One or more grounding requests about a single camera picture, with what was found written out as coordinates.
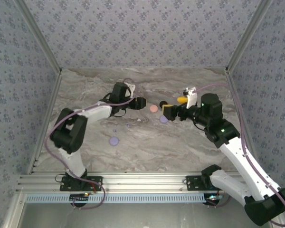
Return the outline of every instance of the marble table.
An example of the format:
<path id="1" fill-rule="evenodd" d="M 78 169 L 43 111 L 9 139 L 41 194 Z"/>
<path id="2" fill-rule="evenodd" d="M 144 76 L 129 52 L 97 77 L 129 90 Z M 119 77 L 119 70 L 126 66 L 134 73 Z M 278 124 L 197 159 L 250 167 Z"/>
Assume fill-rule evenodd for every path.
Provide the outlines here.
<path id="1" fill-rule="evenodd" d="M 88 171 L 200 171 L 212 164 L 235 171 L 229 159 L 192 121 L 162 124 L 159 121 L 161 110 L 157 113 L 149 110 L 151 105 L 159 105 L 162 100 L 177 104 L 177 97 L 186 87 L 227 82 L 220 68 L 63 69 L 49 129 L 63 108 L 88 107 L 125 78 L 135 82 L 136 94 L 147 99 L 147 106 L 139 111 L 128 110 L 121 118 L 110 117 L 87 126 L 80 152 Z M 223 87 L 212 87 L 200 92 L 199 99 L 209 92 L 218 94 L 224 117 L 239 129 L 231 93 Z M 112 136 L 120 139 L 117 146 L 109 144 Z M 51 141 L 49 146 L 59 154 Z M 35 171 L 64 170 L 44 147 L 36 165 Z"/>

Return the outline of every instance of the yellow object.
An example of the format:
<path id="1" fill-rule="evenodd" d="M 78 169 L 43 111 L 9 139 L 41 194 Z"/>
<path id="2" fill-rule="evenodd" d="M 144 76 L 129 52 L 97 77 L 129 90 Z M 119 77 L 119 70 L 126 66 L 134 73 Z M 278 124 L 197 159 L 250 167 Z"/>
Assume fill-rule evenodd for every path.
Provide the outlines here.
<path id="1" fill-rule="evenodd" d="M 163 113 L 163 110 L 164 110 L 165 107 L 171 107 L 171 106 L 173 106 L 173 105 L 172 104 L 163 104 L 162 107 L 161 107 L 162 113 Z"/>
<path id="2" fill-rule="evenodd" d="M 188 98 L 181 96 L 181 97 L 177 98 L 177 101 L 180 104 L 187 103 L 188 102 Z"/>

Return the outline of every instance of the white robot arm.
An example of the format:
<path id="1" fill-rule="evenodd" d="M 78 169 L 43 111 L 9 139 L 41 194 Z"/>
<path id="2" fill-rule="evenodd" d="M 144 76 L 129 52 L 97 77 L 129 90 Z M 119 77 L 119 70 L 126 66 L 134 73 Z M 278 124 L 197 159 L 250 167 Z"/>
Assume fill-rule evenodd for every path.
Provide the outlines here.
<path id="1" fill-rule="evenodd" d="M 231 160 L 246 182 L 242 184 L 227 175 L 219 166 L 211 165 L 201 172 L 200 179 L 204 186 L 209 190 L 213 188 L 224 190 L 244 206 L 247 215 L 259 226 L 283 213 L 285 207 L 270 187 L 284 200 L 285 188 L 280 188 L 266 174 L 247 148 L 245 148 L 247 153 L 244 154 L 239 132 L 232 123 L 223 119 L 222 103 L 219 97 L 216 94 L 204 94 L 201 97 L 200 107 L 197 107 L 194 102 L 188 105 L 190 100 L 196 101 L 196 97 L 192 96 L 193 90 L 195 88 L 186 89 L 183 92 L 186 97 L 178 99 L 178 101 L 183 101 L 180 105 L 169 105 L 162 101 L 160 106 L 163 114 L 168 120 L 174 121 L 176 117 L 179 117 L 181 121 L 184 121 L 189 118 L 194 124 L 204 126 L 203 131 L 206 137 Z M 253 166 L 267 180 L 268 185 L 256 174 L 246 156 L 249 156 Z M 187 177 L 188 190 L 194 189 L 194 183 L 192 183 L 194 181 L 190 179 L 190 184 L 188 184 L 188 180 Z"/>
<path id="2" fill-rule="evenodd" d="M 88 123 L 114 116 L 119 110 L 126 110 L 126 108 L 139 110 L 146 106 L 144 98 L 137 97 L 133 99 L 134 91 L 135 85 L 126 82 L 116 83 L 113 91 L 97 102 L 94 108 L 74 115 L 51 134 L 50 139 L 54 142 L 62 155 L 63 161 L 67 164 L 69 170 L 66 173 L 70 177 L 75 178 L 78 176 L 84 178 L 86 176 L 86 168 L 83 165 L 79 148 L 82 145 Z M 63 109 L 56 124 L 64 117 L 76 111 L 78 110 Z"/>

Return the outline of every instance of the black object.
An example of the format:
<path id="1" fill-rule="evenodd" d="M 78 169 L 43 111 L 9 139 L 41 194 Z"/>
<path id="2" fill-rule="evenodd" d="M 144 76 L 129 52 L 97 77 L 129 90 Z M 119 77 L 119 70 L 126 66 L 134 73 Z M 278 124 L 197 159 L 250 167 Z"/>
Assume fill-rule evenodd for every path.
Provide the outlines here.
<path id="1" fill-rule="evenodd" d="M 211 165 L 205 168 L 200 176 L 186 176 L 188 191 L 203 191 L 203 190 L 220 190 L 212 185 L 210 176 L 217 170 L 222 168 L 218 165 Z"/>
<path id="2" fill-rule="evenodd" d="M 285 188 L 282 188 L 279 191 L 279 194 L 285 200 Z M 275 194 L 267 199 L 259 201 L 255 201 L 252 196 L 246 196 L 245 202 L 245 212 L 258 226 L 264 225 L 285 211 L 285 206 Z"/>
<path id="3" fill-rule="evenodd" d="M 129 87 L 125 83 L 116 82 L 109 97 L 110 103 L 118 104 L 129 100 L 129 97 L 125 96 L 126 92 L 129 90 Z"/>
<path id="4" fill-rule="evenodd" d="M 214 186 L 211 183 L 210 176 L 217 170 L 222 168 L 218 165 L 211 165 L 201 171 L 201 180 L 203 181 L 206 188 L 213 188 Z"/>
<path id="5" fill-rule="evenodd" d="M 212 185 L 206 186 L 201 176 L 186 176 L 186 182 L 188 191 L 220 190 Z"/>
<path id="6" fill-rule="evenodd" d="M 55 125 L 73 112 L 74 111 L 69 108 L 64 108 Z M 68 154 L 76 152 L 79 150 L 84 140 L 86 123 L 87 118 L 85 116 L 76 114 L 59 125 L 58 128 L 56 128 L 50 135 L 50 139 L 54 142 L 56 147 L 62 147 L 62 149 L 64 149 Z"/>
<path id="7" fill-rule="evenodd" d="M 191 106 L 187 109 L 187 103 L 179 106 L 172 105 L 164 107 L 164 116 L 171 121 L 174 121 L 178 116 L 180 121 L 187 118 L 194 123 L 204 126 L 203 131 L 206 137 L 219 148 L 223 144 L 228 144 L 229 140 L 239 137 L 240 134 L 232 123 L 223 119 L 222 103 L 216 94 L 204 94 L 201 97 L 201 106 Z"/>
<path id="8" fill-rule="evenodd" d="M 123 117 L 124 115 L 126 115 L 126 113 L 127 113 L 127 110 L 125 109 L 124 110 L 124 114 L 122 114 L 122 115 L 114 115 L 114 117 L 120 118 L 120 117 Z"/>
<path id="9" fill-rule="evenodd" d="M 219 204 L 219 199 L 215 199 L 215 200 L 210 200 L 210 199 L 208 199 L 208 198 L 210 198 L 211 196 L 213 196 L 214 194 L 211 194 L 211 193 L 204 193 L 204 198 L 205 198 L 205 200 L 206 200 L 206 203 L 203 203 L 203 204 L 205 204 L 205 205 L 209 205 L 209 206 L 216 206 L 216 205 L 218 205 Z"/>
<path id="10" fill-rule="evenodd" d="M 103 99 L 100 101 L 106 102 L 108 104 L 120 104 L 130 100 L 130 96 L 126 96 L 126 92 L 129 91 L 131 93 L 130 88 L 127 84 L 123 82 L 117 82 L 114 85 L 113 91 L 108 93 Z M 140 110 L 146 106 L 146 99 L 143 97 L 136 97 L 130 103 L 120 106 L 112 106 L 112 111 L 110 116 L 115 116 L 120 110 L 125 111 L 126 108 Z"/>
<path id="11" fill-rule="evenodd" d="M 160 108 L 162 108 L 163 105 L 167 105 L 168 103 L 166 101 L 161 101 L 160 102 Z"/>
<path id="12" fill-rule="evenodd" d="M 84 194 L 71 194 L 68 199 L 71 202 L 72 206 L 80 208 L 83 207 L 85 204 L 87 204 L 85 202 L 88 202 L 89 196 L 85 196 Z"/>
<path id="13" fill-rule="evenodd" d="M 99 184 L 103 183 L 103 177 L 101 176 L 87 176 L 87 172 L 81 176 L 82 179 L 89 181 L 95 181 Z M 86 181 L 78 180 L 66 173 L 66 176 L 61 179 L 60 191 L 101 191 L 101 188 L 96 184 L 91 184 Z"/>

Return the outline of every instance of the patterned wallpaper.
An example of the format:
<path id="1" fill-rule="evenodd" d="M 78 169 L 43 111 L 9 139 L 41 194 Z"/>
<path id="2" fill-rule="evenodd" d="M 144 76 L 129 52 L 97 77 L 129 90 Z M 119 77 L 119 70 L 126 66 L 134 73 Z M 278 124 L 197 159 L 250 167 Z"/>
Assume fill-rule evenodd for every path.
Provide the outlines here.
<path id="1" fill-rule="evenodd" d="M 270 6 L 232 75 L 260 162 L 285 186 L 285 0 Z"/>
<path id="2" fill-rule="evenodd" d="M 0 227 L 26 172 L 56 73 L 12 0 L 0 0 Z"/>
<path id="3" fill-rule="evenodd" d="M 225 66 L 259 0 L 25 0 L 61 67 Z"/>

